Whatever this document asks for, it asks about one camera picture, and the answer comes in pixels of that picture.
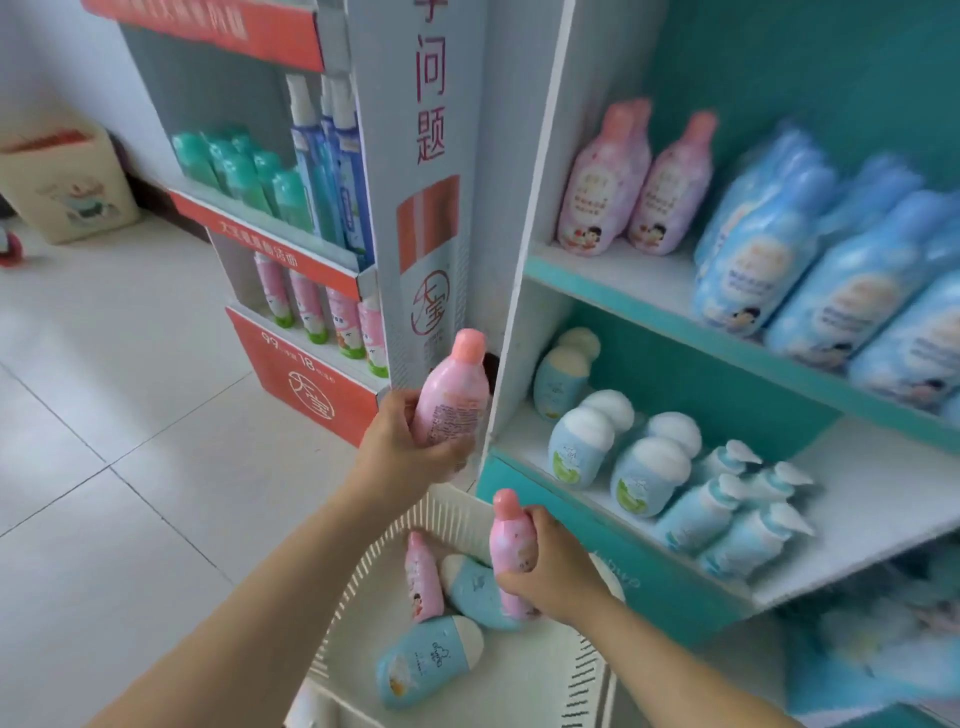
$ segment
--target hand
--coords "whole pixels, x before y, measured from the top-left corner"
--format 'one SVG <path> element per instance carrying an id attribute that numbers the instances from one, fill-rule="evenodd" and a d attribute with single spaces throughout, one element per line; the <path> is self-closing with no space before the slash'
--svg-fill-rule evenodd
<path id="1" fill-rule="evenodd" d="M 548 617 L 577 629 L 597 602 L 613 598 L 589 554 L 566 527 L 541 505 L 527 508 L 537 529 L 539 555 L 532 571 L 496 577 L 504 592 L 522 596 Z"/>
<path id="2" fill-rule="evenodd" d="M 345 491 L 382 514 L 386 523 L 420 500 L 431 483 L 448 480 L 463 468 L 475 438 L 448 440 L 418 448 L 410 434 L 420 392 L 395 389 L 380 403 L 364 433 Z"/>

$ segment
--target pink bottle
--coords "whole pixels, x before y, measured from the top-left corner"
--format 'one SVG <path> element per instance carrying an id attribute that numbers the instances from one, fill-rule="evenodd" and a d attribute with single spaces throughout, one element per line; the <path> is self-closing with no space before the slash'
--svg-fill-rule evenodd
<path id="1" fill-rule="evenodd" d="M 364 358 L 367 353 L 363 348 L 357 302 L 333 288 L 326 289 L 326 298 L 330 301 L 330 313 L 333 315 L 333 327 L 337 329 L 340 353 L 350 359 Z"/>
<path id="2" fill-rule="evenodd" d="M 444 613 L 444 589 L 440 585 L 437 560 L 419 531 L 407 538 L 407 590 L 414 605 L 414 621 L 440 617 Z"/>
<path id="3" fill-rule="evenodd" d="M 317 284 L 297 271 L 290 271 L 290 282 L 294 285 L 294 298 L 297 299 L 297 310 L 300 312 L 306 335 L 314 344 L 325 344 L 326 321 Z"/>
<path id="4" fill-rule="evenodd" d="M 357 306 L 360 312 L 360 328 L 363 343 L 367 347 L 367 366 L 377 376 L 390 376 L 387 370 L 387 342 L 383 332 L 383 313 L 380 312 L 380 297 L 368 296 Z"/>
<path id="5" fill-rule="evenodd" d="M 600 255 L 627 227 L 650 167 L 650 109 L 646 99 L 611 104 L 600 135 L 577 155 L 557 226 L 565 250 Z"/>
<path id="6" fill-rule="evenodd" d="M 493 573 L 532 571 L 537 565 L 537 529 L 520 507 L 516 491 L 502 488 L 493 496 L 493 528 L 490 531 L 490 558 Z M 525 599 L 500 590 L 503 614 L 514 619 L 532 619 L 539 612 Z"/>
<path id="7" fill-rule="evenodd" d="M 276 325 L 289 328 L 294 324 L 294 312 L 290 310 L 290 299 L 287 298 L 287 286 L 283 280 L 283 266 L 273 258 L 263 253 L 254 253 L 256 272 L 263 285 L 263 293 L 267 297 L 267 305 L 274 314 Z"/>
<path id="8" fill-rule="evenodd" d="M 436 445 L 476 433 L 490 401 L 490 385 L 483 371 L 487 338 L 473 328 L 461 328 L 453 351 L 430 373 L 410 426 L 414 442 Z"/>
<path id="9" fill-rule="evenodd" d="M 657 157 L 630 219 L 630 243 L 638 250 L 667 255 L 684 239 L 713 175 L 710 140 L 716 127 L 716 114 L 697 111 L 684 135 Z"/>

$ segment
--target orange sign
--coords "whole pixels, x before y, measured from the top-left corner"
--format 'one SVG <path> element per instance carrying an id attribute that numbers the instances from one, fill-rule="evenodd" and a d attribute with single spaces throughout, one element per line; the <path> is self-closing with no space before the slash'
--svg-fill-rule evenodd
<path id="1" fill-rule="evenodd" d="M 313 11 L 252 0 L 81 0 L 121 23 L 212 43 L 262 61 L 323 71 Z"/>
<path id="2" fill-rule="evenodd" d="M 265 390 L 360 446 L 377 412 L 376 394 L 232 308 L 227 315 Z"/>
<path id="3" fill-rule="evenodd" d="M 304 274 L 313 282 L 333 288 L 355 301 L 360 301 L 360 287 L 357 284 L 355 274 L 351 275 L 333 268 L 329 264 L 317 260 L 317 258 L 310 257 L 299 248 L 284 243 L 279 238 L 267 235 L 264 232 L 254 231 L 238 220 L 227 217 L 224 213 L 210 207 L 200 205 L 183 197 L 178 192 L 171 190 L 170 196 L 181 215 L 200 223 L 210 232 L 225 235 L 252 251 L 265 253 L 284 267 Z"/>

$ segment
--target white floor tile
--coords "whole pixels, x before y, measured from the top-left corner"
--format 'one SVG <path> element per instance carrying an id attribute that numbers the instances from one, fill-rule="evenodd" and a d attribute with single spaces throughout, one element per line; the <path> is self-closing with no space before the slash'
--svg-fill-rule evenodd
<path id="1" fill-rule="evenodd" d="M 238 581 L 343 482 L 355 453 L 250 375 L 114 468 Z"/>
<path id="2" fill-rule="evenodd" d="M 83 725 L 230 591 L 111 471 L 0 539 L 0 585 L 10 728 Z"/>
<path id="3" fill-rule="evenodd" d="M 104 466 L 26 387 L 0 369 L 0 534 Z"/>
<path id="4" fill-rule="evenodd" d="M 152 217 L 57 247 L 13 229 L 0 362 L 108 462 L 251 370 L 209 245 Z"/>

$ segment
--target pink shampoo bottle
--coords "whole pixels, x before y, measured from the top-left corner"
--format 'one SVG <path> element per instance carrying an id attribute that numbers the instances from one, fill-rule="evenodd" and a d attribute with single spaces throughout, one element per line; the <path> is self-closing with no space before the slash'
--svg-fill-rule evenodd
<path id="1" fill-rule="evenodd" d="M 627 227 L 650 166 L 650 108 L 646 99 L 611 104 L 600 135 L 577 155 L 557 225 L 564 250 L 600 255 Z"/>
<path id="2" fill-rule="evenodd" d="M 461 328 L 453 351 L 430 373 L 410 430 L 421 447 L 476 434 L 490 401 L 483 371 L 487 338 L 473 328 Z"/>
<path id="3" fill-rule="evenodd" d="M 407 589 L 414 605 L 414 621 L 420 622 L 444 613 L 444 588 L 440 585 L 437 560 L 419 531 L 407 537 Z"/>
<path id="4" fill-rule="evenodd" d="M 638 250 L 667 255 L 683 241 L 713 176 L 716 127 L 716 114 L 697 111 L 684 135 L 657 157 L 630 218 L 628 236 Z"/>
<path id="5" fill-rule="evenodd" d="M 532 571 L 537 565 L 537 529 L 520 507 L 516 491 L 502 488 L 493 495 L 493 528 L 490 531 L 490 558 L 493 573 Z M 532 619 L 539 612 L 526 599 L 500 590 L 503 614 L 513 619 Z"/>

